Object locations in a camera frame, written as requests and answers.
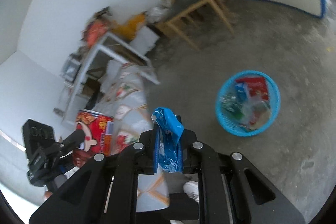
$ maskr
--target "red snack can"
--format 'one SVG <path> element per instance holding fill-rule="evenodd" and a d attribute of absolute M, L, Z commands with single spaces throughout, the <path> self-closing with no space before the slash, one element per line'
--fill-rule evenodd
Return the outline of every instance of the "red snack can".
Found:
<path fill-rule="evenodd" d="M 113 117 L 91 110 L 80 110 L 76 118 L 76 129 L 85 133 L 82 149 L 91 156 L 103 153 L 106 156 L 111 152 L 113 133 Z"/>

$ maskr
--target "person's foot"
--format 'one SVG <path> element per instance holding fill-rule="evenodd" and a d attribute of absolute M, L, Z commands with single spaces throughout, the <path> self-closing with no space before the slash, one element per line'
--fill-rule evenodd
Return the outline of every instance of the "person's foot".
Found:
<path fill-rule="evenodd" d="M 198 183 L 195 181 L 188 181 L 183 185 L 183 191 L 188 195 L 188 197 L 199 202 L 198 197 Z"/>

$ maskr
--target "red snack bag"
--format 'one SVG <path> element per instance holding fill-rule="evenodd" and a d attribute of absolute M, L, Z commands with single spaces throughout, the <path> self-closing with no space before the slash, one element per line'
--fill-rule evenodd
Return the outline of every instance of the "red snack bag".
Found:
<path fill-rule="evenodd" d="M 108 31 L 108 29 L 109 28 L 107 24 L 99 19 L 90 24 L 86 30 L 86 42 L 89 48 L 91 48 L 98 41 L 98 39 Z"/>
<path fill-rule="evenodd" d="M 85 133 L 85 152 L 104 153 L 110 156 L 113 133 L 113 117 L 91 110 L 80 110 L 76 118 L 76 129 Z"/>
<path fill-rule="evenodd" d="M 245 77 L 235 80 L 237 83 L 246 83 L 250 96 L 260 96 L 263 100 L 268 101 L 268 90 L 264 77 Z"/>

